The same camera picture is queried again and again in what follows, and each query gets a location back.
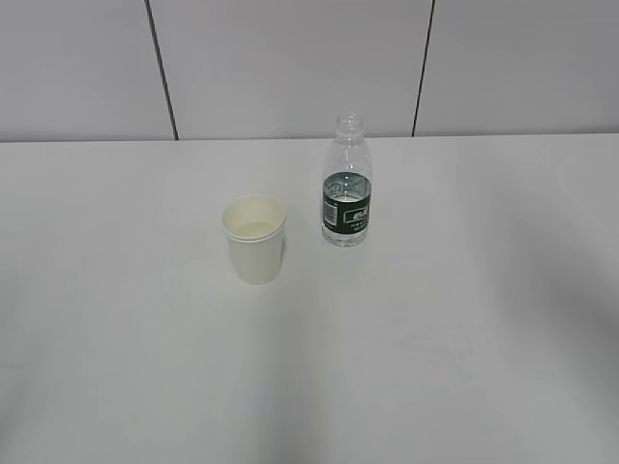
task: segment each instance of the green bottle label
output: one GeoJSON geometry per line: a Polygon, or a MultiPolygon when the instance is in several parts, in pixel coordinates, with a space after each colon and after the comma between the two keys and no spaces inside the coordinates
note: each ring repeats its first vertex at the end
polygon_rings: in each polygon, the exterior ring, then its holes
{"type": "Polygon", "coordinates": [[[338,172],[325,180],[322,194],[322,221],[327,229],[351,235],[368,227],[371,184],[366,177],[338,172]]]}

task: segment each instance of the white table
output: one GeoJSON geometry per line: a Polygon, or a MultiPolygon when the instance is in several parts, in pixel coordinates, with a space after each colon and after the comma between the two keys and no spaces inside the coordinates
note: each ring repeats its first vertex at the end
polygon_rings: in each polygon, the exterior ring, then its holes
{"type": "Polygon", "coordinates": [[[619,462],[619,136],[0,145],[2,464],[619,462]],[[275,282],[224,205],[288,208],[275,282]]]}

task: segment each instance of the clear plastic bottle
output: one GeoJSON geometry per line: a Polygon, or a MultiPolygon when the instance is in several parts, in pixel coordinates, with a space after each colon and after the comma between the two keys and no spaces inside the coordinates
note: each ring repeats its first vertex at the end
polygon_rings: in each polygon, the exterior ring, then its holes
{"type": "Polygon", "coordinates": [[[371,156],[364,140],[364,119],[338,116],[336,139],[322,177],[322,235],[338,247],[360,244],[368,233],[371,156]]]}

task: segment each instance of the bottle neck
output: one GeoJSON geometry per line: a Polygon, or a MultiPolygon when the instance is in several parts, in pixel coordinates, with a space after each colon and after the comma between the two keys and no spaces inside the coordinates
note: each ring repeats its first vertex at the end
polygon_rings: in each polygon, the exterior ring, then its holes
{"type": "Polygon", "coordinates": [[[349,133],[338,133],[336,135],[335,142],[338,145],[345,145],[347,147],[355,147],[364,143],[363,134],[351,135],[349,133]]]}
{"type": "Polygon", "coordinates": [[[364,118],[350,112],[336,120],[336,143],[355,146],[364,141],[364,118]]]}

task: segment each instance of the white paper cup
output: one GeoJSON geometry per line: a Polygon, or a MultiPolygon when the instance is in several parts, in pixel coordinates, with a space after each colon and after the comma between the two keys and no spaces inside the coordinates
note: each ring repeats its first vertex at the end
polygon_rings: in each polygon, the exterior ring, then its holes
{"type": "Polygon", "coordinates": [[[273,280],[280,272],[285,209],[275,198],[237,198],[221,216],[230,259],[239,277],[252,285],[273,280]]]}

